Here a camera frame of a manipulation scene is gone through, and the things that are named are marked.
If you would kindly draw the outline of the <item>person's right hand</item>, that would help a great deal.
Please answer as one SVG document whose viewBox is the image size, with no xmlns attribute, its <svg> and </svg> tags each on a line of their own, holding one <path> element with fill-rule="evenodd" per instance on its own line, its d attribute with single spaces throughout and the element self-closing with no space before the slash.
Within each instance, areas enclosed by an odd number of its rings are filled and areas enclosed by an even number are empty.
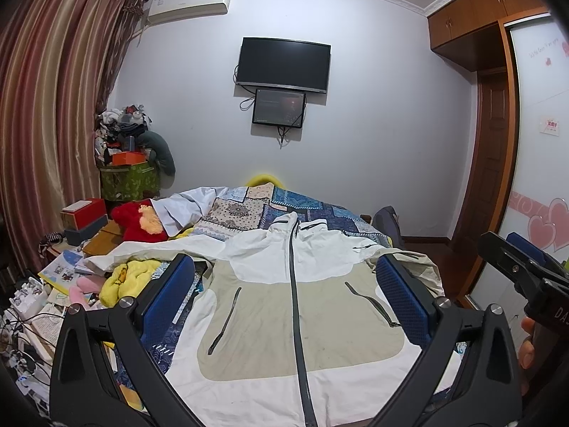
<svg viewBox="0 0 569 427">
<path fill-rule="evenodd" d="M 521 392 L 525 395 L 528 391 L 527 371 L 531 369 L 535 357 L 535 349 L 532 342 L 535 321 L 530 317 L 524 317 L 521 321 L 521 328 L 527 334 L 527 338 L 520 346 L 518 352 L 518 363 L 521 370 Z"/>
</svg>

